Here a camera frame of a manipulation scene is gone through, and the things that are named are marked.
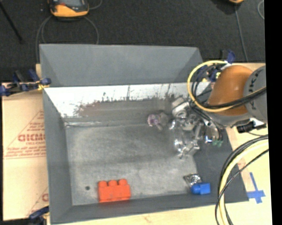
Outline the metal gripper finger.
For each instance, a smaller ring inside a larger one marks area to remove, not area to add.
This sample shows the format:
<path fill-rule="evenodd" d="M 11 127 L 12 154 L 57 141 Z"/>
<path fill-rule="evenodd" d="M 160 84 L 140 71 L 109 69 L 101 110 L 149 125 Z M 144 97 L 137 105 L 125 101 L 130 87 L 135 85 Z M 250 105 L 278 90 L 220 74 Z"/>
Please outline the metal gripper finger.
<path fill-rule="evenodd" d="M 185 140 L 182 138 L 175 138 L 174 149 L 177 156 L 180 159 L 183 159 L 187 155 L 194 155 L 198 150 L 200 150 L 200 146 L 198 144 L 198 140 L 196 139 Z"/>
<path fill-rule="evenodd" d="M 172 120 L 170 130 L 181 128 L 183 131 L 192 131 L 197 123 L 197 116 L 190 108 L 190 102 L 184 98 L 177 98 L 171 104 Z"/>

